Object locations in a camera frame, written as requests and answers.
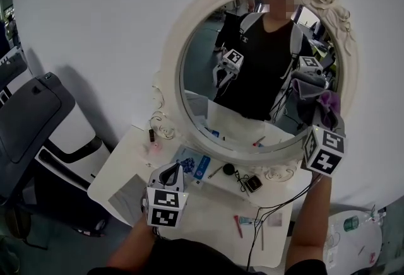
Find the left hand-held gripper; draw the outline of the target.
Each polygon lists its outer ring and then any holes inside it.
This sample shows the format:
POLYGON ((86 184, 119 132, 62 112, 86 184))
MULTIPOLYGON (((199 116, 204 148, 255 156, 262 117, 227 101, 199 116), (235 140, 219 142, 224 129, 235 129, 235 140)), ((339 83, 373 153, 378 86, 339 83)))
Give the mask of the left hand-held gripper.
POLYGON ((184 173, 180 163, 166 164, 151 173, 143 199, 149 226, 177 228, 189 194, 184 191, 184 173))

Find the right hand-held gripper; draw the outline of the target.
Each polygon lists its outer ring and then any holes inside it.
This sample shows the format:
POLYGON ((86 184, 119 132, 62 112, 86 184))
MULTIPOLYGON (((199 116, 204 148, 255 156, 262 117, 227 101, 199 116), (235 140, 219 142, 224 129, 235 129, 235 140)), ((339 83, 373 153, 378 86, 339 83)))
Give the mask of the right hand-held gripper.
POLYGON ((332 177, 346 155, 346 137, 319 126, 308 128, 301 168, 332 177))

